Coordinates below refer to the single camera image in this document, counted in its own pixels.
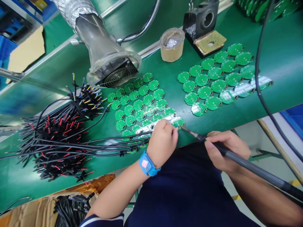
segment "sleeve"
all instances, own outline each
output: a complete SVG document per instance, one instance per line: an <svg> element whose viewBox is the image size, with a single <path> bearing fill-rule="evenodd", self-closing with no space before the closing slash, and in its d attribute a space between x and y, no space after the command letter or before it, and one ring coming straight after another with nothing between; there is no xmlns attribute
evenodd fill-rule
<svg viewBox="0 0 303 227"><path fill-rule="evenodd" d="M80 227L123 227L124 214L120 214L115 218L99 218L93 214L86 218Z"/></svg>

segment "blue wrist strap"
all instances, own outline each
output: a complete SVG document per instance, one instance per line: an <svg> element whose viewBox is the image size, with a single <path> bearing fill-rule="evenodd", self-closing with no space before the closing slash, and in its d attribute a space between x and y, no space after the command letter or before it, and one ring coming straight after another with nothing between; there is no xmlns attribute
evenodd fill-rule
<svg viewBox="0 0 303 227"><path fill-rule="evenodd" d="M139 165L140 165L143 173L146 174L146 176L153 177L153 176L157 175L158 171L161 170L161 168L156 169L154 163L152 162L152 160L146 153L146 150L143 152L143 154L140 157Z"/></svg>

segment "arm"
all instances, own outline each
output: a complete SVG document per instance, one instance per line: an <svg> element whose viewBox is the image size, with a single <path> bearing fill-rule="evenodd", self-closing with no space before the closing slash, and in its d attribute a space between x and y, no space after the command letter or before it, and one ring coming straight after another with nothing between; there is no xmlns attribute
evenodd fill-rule
<svg viewBox="0 0 303 227"><path fill-rule="evenodd" d="M177 128L165 119L157 123L147 148L147 154L157 169L171 156L176 148L177 140ZM138 187L148 178L136 161L101 192L86 218L93 214L100 218L118 216L126 208Z"/></svg>
<svg viewBox="0 0 303 227"><path fill-rule="evenodd" d="M245 142L231 131L211 132L205 146L214 166L228 174L237 192L252 213L265 225L302 226L303 210L265 180L225 158L212 142L222 142L245 159L250 150Z"/></svg>

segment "navy blue shirt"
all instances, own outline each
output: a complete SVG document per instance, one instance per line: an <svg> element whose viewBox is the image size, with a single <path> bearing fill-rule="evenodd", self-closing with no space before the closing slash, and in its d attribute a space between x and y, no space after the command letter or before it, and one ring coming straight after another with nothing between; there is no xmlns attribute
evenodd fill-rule
<svg viewBox="0 0 303 227"><path fill-rule="evenodd" d="M207 158L188 158L180 155L183 152L173 155L156 176L143 183L124 226L258 226L239 211L221 172ZM92 215L80 227L122 227L123 217Z"/></svg>

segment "person's right hand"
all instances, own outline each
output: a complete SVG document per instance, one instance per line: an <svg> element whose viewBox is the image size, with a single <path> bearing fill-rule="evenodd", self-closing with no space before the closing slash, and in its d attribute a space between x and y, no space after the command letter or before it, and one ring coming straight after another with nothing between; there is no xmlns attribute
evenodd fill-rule
<svg viewBox="0 0 303 227"><path fill-rule="evenodd" d="M229 150L246 160L248 160L251 155L251 151L247 144L233 132L212 131L208 133L205 141L208 156L217 169L224 171L227 174L235 173L240 170L241 167L229 158L223 157L220 151L212 144L214 142L223 143Z"/></svg>

